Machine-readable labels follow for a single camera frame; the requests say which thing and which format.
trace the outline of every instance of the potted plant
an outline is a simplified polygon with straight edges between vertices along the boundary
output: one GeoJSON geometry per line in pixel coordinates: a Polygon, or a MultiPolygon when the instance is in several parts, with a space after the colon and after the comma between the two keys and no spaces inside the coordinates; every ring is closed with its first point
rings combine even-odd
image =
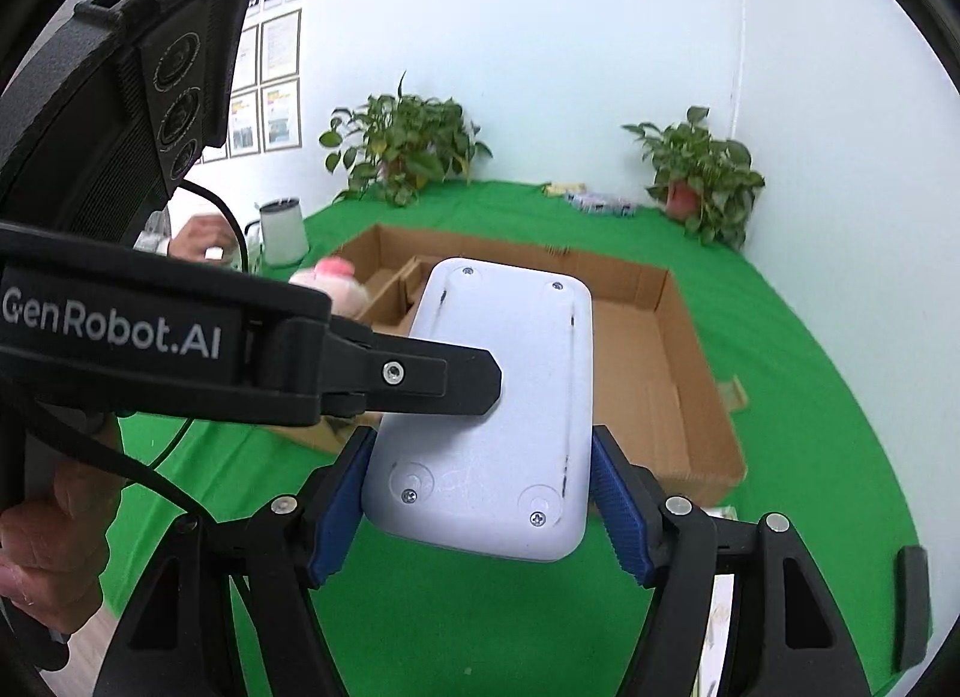
{"type": "Polygon", "coordinates": [[[664,204],[666,216],[704,244],[722,241],[738,250],[765,182],[741,142],[712,137],[708,114],[706,107],[691,106],[685,122],[662,131],[651,122],[622,127],[637,135],[643,160],[653,163],[656,176],[647,192],[664,204]]]}
{"type": "Polygon", "coordinates": [[[480,126],[452,98],[404,94],[400,77],[396,96],[371,95],[357,109],[334,109],[320,145],[334,150],[326,156],[331,174],[340,163],[349,173],[347,190],[337,198],[359,198],[373,188],[403,207],[451,172],[469,179],[473,159],[493,155],[478,133],[480,126]]]}

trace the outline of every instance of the white plastic device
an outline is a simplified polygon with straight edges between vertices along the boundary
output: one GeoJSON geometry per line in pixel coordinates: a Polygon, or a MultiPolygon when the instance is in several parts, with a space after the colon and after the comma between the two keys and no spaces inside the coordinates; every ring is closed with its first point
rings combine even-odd
{"type": "Polygon", "coordinates": [[[485,417],[387,414],[363,508],[389,534],[472,553],[557,561],[587,525],[593,321],[560,274],[450,259],[410,333],[490,350],[503,372],[485,417]]]}

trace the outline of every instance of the wooden floor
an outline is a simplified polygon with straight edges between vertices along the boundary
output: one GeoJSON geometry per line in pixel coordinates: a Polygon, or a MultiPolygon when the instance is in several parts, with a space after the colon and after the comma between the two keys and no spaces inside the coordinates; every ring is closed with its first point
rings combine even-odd
{"type": "Polygon", "coordinates": [[[97,683],[100,664],[104,660],[117,622],[101,608],[86,626],[70,638],[70,663],[59,673],[43,673],[56,697],[90,697],[97,683]]]}

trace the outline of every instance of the camera lens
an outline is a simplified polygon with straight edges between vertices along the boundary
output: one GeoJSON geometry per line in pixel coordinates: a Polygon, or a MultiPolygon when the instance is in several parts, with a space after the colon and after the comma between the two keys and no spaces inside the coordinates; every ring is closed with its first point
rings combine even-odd
{"type": "Polygon", "coordinates": [[[200,108],[200,91],[191,88],[179,96],[160,123],[160,146],[169,147],[184,135],[200,108]]]}
{"type": "Polygon", "coordinates": [[[187,33],[181,36],[163,53],[157,73],[154,75],[154,84],[159,91],[168,91],[176,85],[186,72],[190,70],[200,49],[200,39],[196,33],[187,33]]]}
{"type": "Polygon", "coordinates": [[[179,180],[180,177],[193,166],[193,158],[197,154],[197,139],[190,139],[184,144],[184,149],[176,153],[174,167],[170,169],[170,179],[179,180]]]}

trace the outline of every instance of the framed certificate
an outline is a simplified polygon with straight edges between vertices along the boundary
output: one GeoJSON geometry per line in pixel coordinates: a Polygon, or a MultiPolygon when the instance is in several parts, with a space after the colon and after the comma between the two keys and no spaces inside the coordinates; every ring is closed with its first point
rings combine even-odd
{"type": "Polygon", "coordinates": [[[259,25],[253,25],[240,34],[240,41],[237,44],[237,62],[233,67],[233,92],[256,86],[259,32],[259,25]]]}
{"type": "Polygon", "coordinates": [[[214,161],[227,160],[227,144],[222,147],[203,147],[203,154],[200,155],[202,163],[214,163],[214,161]]]}
{"type": "Polygon", "coordinates": [[[260,81],[299,74],[301,9],[268,19],[260,27],[260,81]]]}
{"type": "Polygon", "coordinates": [[[260,104],[264,152],[302,146],[299,79],[260,88],[260,104]]]}
{"type": "Polygon", "coordinates": [[[232,96],[227,116],[227,144],[232,158],[260,152],[259,123],[256,90],[232,96]]]}

